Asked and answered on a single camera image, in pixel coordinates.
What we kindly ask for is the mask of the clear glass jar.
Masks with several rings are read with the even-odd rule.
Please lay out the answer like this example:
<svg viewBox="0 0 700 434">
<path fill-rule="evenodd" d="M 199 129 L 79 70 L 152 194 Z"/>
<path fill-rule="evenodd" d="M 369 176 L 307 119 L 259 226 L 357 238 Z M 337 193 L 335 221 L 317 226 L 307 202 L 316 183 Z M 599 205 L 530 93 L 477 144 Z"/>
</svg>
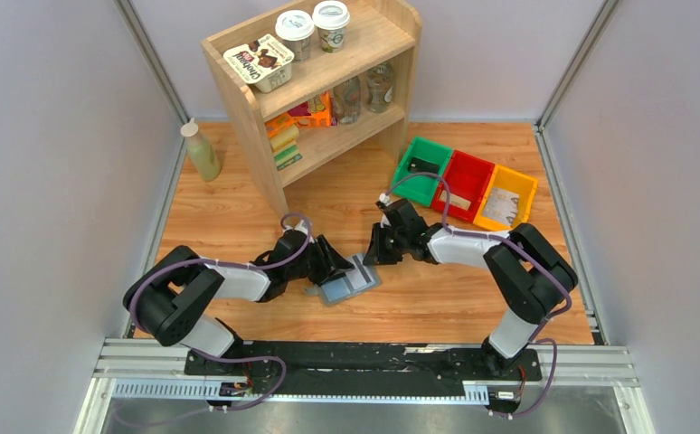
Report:
<svg viewBox="0 0 700 434">
<path fill-rule="evenodd" d="M 355 76 L 332 88 L 333 114 L 339 124 L 350 125 L 361 112 L 361 82 Z"/>
<path fill-rule="evenodd" d="M 366 105 L 374 113 L 385 112 L 393 102 L 394 69 L 389 61 L 366 72 Z"/>
</svg>

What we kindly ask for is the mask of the red plastic bin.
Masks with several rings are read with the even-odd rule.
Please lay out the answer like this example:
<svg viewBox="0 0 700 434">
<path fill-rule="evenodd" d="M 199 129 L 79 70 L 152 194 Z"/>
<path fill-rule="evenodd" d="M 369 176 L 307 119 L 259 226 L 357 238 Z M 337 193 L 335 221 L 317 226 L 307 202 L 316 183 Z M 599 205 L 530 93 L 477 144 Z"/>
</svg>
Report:
<svg viewBox="0 0 700 434">
<path fill-rule="evenodd" d="M 448 216 L 463 222 L 473 222 L 484 202 L 487 188 L 496 165 L 471 154 L 455 150 L 443 174 L 450 194 L 454 193 L 471 201 L 469 210 L 449 205 Z"/>
</svg>

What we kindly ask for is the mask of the green plastic bin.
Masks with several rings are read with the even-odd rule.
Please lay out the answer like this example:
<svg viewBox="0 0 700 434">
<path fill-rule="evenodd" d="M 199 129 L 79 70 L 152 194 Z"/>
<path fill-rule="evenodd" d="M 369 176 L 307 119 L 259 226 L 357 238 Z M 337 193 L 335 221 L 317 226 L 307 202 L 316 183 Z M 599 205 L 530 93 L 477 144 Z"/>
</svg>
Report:
<svg viewBox="0 0 700 434">
<path fill-rule="evenodd" d="M 393 176 L 393 193 L 429 207 L 454 150 L 424 137 L 415 137 Z"/>
</svg>

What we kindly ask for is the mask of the paper coffee cup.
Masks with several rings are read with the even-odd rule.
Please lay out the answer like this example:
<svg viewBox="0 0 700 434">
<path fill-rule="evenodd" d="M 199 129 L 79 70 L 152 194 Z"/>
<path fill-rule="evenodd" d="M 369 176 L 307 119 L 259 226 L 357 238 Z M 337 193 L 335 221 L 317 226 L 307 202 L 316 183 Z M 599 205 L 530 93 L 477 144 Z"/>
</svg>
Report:
<svg viewBox="0 0 700 434">
<path fill-rule="evenodd" d="M 277 18 L 275 32 L 283 44 L 293 52 L 293 62 L 303 62 L 311 54 L 311 38 L 315 24 L 302 10 L 288 10 Z"/>
<path fill-rule="evenodd" d="M 346 4 L 341 1 L 322 1 L 314 7 L 311 18 L 318 30 L 321 50 L 327 53 L 341 51 L 350 21 Z"/>
</svg>

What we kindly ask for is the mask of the left clear glass jar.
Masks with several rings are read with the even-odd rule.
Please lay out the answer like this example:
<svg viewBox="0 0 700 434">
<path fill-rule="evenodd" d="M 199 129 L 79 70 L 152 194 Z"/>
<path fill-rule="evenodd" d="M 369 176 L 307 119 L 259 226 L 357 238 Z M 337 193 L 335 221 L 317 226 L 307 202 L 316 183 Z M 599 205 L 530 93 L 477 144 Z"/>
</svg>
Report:
<svg viewBox="0 0 700 434">
<path fill-rule="evenodd" d="M 361 112 L 361 82 L 355 76 L 332 88 L 333 114 L 339 124 L 350 125 Z"/>
</svg>

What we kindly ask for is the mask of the green squeeze bottle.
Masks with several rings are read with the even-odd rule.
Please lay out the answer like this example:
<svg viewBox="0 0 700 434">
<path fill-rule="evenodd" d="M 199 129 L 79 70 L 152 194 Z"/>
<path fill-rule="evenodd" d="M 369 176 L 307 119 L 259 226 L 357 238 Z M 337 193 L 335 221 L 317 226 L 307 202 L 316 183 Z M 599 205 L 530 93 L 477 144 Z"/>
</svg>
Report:
<svg viewBox="0 0 700 434">
<path fill-rule="evenodd" d="M 222 165 L 211 142 L 201 132 L 195 118 L 182 125 L 181 135 L 186 143 L 186 152 L 197 173 L 205 182 L 211 182 L 221 172 Z"/>
</svg>

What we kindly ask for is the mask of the tan card in red bin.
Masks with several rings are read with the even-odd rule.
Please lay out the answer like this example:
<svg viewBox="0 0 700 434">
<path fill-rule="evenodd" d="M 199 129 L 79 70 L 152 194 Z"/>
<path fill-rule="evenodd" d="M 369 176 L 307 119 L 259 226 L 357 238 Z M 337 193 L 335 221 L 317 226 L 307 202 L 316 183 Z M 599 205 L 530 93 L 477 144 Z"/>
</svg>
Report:
<svg viewBox="0 0 700 434">
<path fill-rule="evenodd" d="M 449 205 L 451 207 L 457 207 L 457 208 L 460 208 L 463 210 L 469 210 L 469 208 L 471 206 L 471 201 L 466 199 L 466 198 L 463 198 L 459 195 L 452 193 L 449 196 Z"/>
</svg>

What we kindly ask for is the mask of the white credit card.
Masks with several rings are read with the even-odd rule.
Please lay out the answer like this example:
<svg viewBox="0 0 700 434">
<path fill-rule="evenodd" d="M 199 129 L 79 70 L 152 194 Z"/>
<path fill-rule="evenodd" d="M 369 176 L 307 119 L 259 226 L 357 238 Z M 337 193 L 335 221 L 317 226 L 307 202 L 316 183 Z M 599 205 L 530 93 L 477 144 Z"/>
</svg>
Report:
<svg viewBox="0 0 700 434">
<path fill-rule="evenodd" d="M 493 187 L 487 200 L 487 208 L 506 212 L 519 209 L 520 195 L 502 188 Z"/>
<path fill-rule="evenodd" d="M 518 210 L 516 212 L 509 210 L 507 210 L 506 212 L 502 212 L 499 210 L 489 209 L 487 208 L 487 205 L 485 205 L 481 215 L 492 222 L 497 222 L 504 225 L 512 225 L 516 219 L 517 213 Z"/>
</svg>

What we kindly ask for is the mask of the orange snack package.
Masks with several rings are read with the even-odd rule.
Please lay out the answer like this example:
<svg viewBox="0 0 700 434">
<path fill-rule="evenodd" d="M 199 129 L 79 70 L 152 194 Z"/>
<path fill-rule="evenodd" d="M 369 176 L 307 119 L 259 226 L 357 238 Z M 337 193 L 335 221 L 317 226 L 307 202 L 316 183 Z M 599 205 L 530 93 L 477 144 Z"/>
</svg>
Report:
<svg viewBox="0 0 700 434">
<path fill-rule="evenodd" d="M 298 127 L 332 127 L 336 123 L 329 91 L 291 108 L 288 115 L 295 120 Z"/>
</svg>

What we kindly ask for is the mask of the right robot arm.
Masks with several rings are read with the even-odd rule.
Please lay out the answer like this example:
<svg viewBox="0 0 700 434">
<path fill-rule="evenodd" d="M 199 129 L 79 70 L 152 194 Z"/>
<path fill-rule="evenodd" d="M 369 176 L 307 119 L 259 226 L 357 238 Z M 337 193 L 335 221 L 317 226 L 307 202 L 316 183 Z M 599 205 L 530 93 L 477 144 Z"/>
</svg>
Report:
<svg viewBox="0 0 700 434">
<path fill-rule="evenodd" d="M 515 359 L 554 314 L 571 304 L 579 283 L 567 260 L 530 223 L 510 231 L 469 231 L 428 224 L 406 199 L 381 194 L 383 214 L 374 224 L 364 264 L 394 265 L 406 255 L 434 265 L 486 269 L 506 301 L 499 325 L 485 340 L 496 360 Z"/>
</svg>

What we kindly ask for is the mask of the wooden shelf unit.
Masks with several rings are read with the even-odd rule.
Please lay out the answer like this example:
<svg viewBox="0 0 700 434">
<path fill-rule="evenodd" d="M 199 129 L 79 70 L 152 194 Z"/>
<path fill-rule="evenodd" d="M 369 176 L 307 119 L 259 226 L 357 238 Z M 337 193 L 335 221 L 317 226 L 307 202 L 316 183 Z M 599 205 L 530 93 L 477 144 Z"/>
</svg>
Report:
<svg viewBox="0 0 700 434">
<path fill-rule="evenodd" d="M 277 214 L 289 211 L 288 185 L 314 172 L 367 139 L 375 141 L 398 162 L 407 149 L 411 93 L 415 82 L 422 19 L 405 1 L 348 1 L 348 42 L 336 53 L 311 47 L 307 61 L 292 68 L 292 78 L 280 88 L 263 93 L 245 84 L 223 59 L 233 47 L 270 33 L 277 17 L 288 10 L 313 10 L 313 1 L 292 1 L 236 24 L 201 41 L 203 54 L 232 123 L 253 184 Z M 283 170 L 276 167 L 266 121 L 296 107 L 341 82 L 362 78 L 373 66 L 389 61 L 395 72 L 393 105 L 384 113 L 365 110 L 350 125 L 318 128 L 298 141 L 302 158 Z"/>
</svg>

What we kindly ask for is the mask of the black card in green bin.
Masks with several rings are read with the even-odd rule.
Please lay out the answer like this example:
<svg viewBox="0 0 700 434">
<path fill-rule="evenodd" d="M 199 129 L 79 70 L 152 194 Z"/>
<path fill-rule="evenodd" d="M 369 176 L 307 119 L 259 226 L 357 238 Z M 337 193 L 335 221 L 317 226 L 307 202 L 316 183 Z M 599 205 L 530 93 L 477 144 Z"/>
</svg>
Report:
<svg viewBox="0 0 700 434">
<path fill-rule="evenodd" d="M 416 176 L 426 176 L 429 178 L 438 178 L 440 176 L 440 166 L 423 160 L 418 157 L 413 157 L 408 164 L 409 178 Z"/>
</svg>

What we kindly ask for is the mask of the stacked sponges pack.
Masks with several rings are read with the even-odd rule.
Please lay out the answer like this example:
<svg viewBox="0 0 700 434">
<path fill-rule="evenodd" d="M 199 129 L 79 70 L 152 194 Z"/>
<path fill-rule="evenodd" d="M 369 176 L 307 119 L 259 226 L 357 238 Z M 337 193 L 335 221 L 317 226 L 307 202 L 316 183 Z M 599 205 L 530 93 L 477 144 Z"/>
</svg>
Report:
<svg viewBox="0 0 700 434">
<path fill-rule="evenodd" d="M 274 162 L 278 171 L 302 159 L 297 140 L 297 121 L 288 113 L 283 113 L 265 123 Z"/>
</svg>

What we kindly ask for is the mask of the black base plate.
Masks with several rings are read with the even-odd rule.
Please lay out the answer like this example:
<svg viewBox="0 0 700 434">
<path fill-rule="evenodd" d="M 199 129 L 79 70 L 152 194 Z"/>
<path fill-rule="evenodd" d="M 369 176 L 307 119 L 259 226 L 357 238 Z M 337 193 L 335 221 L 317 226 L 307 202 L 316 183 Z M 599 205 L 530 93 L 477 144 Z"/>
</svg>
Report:
<svg viewBox="0 0 700 434">
<path fill-rule="evenodd" d="M 286 366 L 279 394 L 363 397 L 456 397 L 465 381 L 541 380 L 536 351 L 512 362 L 492 362 L 480 347 L 435 349 L 425 344 L 249 341 L 235 344 L 233 363 L 216 363 L 190 352 L 184 371 L 193 376 L 241 376 L 255 392 L 275 385 Z"/>
</svg>

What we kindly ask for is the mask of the right clear glass jar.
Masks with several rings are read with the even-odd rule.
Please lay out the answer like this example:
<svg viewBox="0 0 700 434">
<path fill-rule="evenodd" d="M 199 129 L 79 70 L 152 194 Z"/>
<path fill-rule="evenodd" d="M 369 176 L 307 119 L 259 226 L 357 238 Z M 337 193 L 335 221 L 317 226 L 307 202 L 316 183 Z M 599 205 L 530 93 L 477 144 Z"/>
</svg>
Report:
<svg viewBox="0 0 700 434">
<path fill-rule="evenodd" d="M 385 112 L 393 102 L 394 69 L 389 61 L 366 72 L 366 105 L 374 113 Z"/>
</svg>

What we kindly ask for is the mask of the yellow plastic bin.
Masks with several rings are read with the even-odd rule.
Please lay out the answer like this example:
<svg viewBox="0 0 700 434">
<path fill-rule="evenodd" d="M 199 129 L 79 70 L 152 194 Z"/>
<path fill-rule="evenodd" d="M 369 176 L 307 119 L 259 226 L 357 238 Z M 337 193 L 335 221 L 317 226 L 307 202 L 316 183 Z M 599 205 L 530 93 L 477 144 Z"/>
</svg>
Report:
<svg viewBox="0 0 700 434">
<path fill-rule="evenodd" d="M 535 177 L 496 165 L 473 223 L 488 231 L 509 231 L 527 222 L 538 184 Z"/>
</svg>

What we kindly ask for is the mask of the right paper coffee cup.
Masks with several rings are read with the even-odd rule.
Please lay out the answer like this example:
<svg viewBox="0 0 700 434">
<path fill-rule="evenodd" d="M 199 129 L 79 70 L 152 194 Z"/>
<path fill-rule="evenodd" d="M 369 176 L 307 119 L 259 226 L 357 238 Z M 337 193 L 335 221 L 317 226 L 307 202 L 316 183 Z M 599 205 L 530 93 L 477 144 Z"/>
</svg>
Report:
<svg viewBox="0 0 700 434">
<path fill-rule="evenodd" d="M 346 4 L 341 1 L 322 1 L 314 7 L 311 18 L 318 30 L 321 50 L 327 53 L 341 51 L 350 21 Z"/>
</svg>

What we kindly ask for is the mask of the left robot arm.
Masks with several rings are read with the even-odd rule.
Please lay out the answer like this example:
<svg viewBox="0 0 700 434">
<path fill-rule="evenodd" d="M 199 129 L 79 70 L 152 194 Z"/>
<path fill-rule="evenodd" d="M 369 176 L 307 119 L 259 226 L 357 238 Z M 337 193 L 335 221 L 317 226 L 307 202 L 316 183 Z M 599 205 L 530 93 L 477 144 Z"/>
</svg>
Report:
<svg viewBox="0 0 700 434">
<path fill-rule="evenodd" d="M 203 258 L 180 245 L 128 289 L 123 306 L 161 345 L 223 356 L 239 337 L 205 314 L 216 298 L 265 303 L 282 295 L 292 280 L 306 278 L 320 286 L 353 270 L 324 236 L 313 238 L 298 229 L 285 230 L 271 250 L 246 264 Z"/>
</svg>

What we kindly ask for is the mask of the left paper coffee cup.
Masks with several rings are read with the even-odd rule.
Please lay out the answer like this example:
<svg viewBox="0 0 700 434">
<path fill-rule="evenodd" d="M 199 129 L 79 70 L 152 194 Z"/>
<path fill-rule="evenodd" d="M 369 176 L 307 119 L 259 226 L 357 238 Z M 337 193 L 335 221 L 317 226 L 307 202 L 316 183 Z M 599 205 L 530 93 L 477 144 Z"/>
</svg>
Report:
<svg viewBox="0 0 700 434">
<path fill-rule="evenodd" d="M 302 10 L 288 10 L 277 18 L 275 32 L 283 44 L 293 52 L 293 62 L 303 62 L 311 54 L 311 38 L 315 24 Z"/>
</svg>

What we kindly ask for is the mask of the Chobani yogurt pack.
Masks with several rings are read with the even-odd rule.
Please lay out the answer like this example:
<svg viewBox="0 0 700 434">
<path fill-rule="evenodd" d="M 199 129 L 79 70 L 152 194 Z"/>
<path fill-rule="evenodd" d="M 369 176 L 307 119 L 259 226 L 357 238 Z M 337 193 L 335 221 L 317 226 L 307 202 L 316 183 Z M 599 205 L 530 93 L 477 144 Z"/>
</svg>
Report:
<svg viewBox="0 0 700 434">
<path fill-rule="evenodd" d="M 233 47 L 223 59 L 247 84 L 269 93 L 292 78 L 294 53 L 272 34 Z"/>
</svg>

